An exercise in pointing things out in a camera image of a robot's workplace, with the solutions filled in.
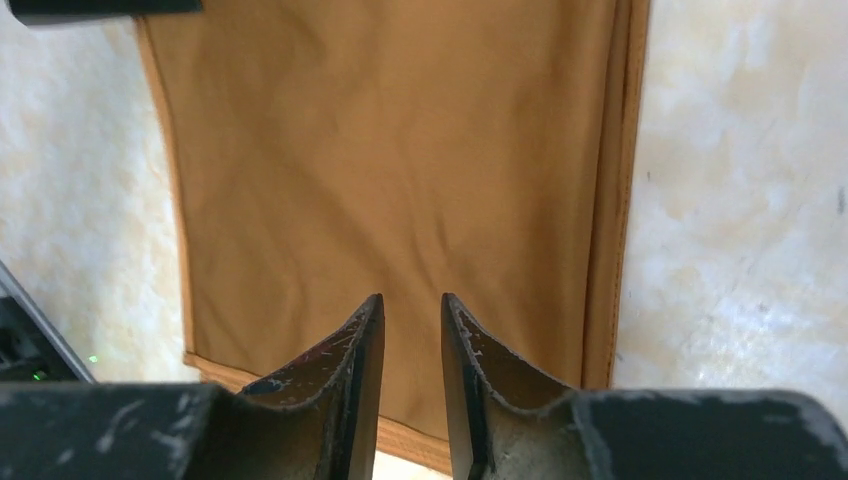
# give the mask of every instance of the brown fabric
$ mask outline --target brown fabric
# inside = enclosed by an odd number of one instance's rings
[[[189,364],[243,385],[382,292],[379,446],[442,470],[442,292],[608,386],[647,0],[204,6],[140,22]]]

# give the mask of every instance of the brown napkin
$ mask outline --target brown napkin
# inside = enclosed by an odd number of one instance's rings
[[[379,447],[449,470],[439,305],[609,384],[647,0],[204,0],[140,20],[186,361],[233,388],[386,302]]]

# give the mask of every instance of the black object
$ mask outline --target black object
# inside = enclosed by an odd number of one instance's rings
[[[844,479],[848,442],[814,400],[782,391],[570,388],[442,299],[457,479]]]
[[[7,0],[28,26],[75,23],[127,15],[199,12],[200,0]]]
[[[239,395],[206,384],[0,384],[0,478],[371,478],[383,335],[372,296]]]
[[[0,382],[10,381],[94,377],[0,263]]]

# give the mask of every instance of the marble surface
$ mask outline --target marble surface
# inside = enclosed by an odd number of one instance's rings
[[[785,387],[848,424],[848,3],[654,0],[615,384]],[[103,380],[184,381],[131,24],[0,8],[0,258]],[[380,455],[375,478],[439,478]]]

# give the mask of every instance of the brown cloth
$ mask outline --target brown cloth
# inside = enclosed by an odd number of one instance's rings
[[[203,3],[139,22],[187,363],[237,388],[382,292],[379,447],[442,471],[442,292],[608,386],[647,0]]]

